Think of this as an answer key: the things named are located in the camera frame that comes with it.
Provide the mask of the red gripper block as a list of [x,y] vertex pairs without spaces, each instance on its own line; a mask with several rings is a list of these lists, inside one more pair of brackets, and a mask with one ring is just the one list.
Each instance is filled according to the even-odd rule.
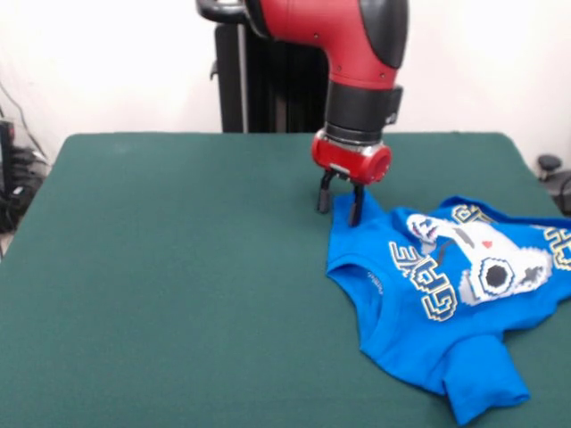
[[348,177],[353,185],[353,202],[348,225],[356,227],[361,222],[365,186],[380,182],[392,162],[392,151],[383,142],[373,145],[343,144],[326,136],[320,130],[313,137],[311,156],[323,168],[320,179],[317,212],[327,214],[331,210],[330,185],[337,173]]

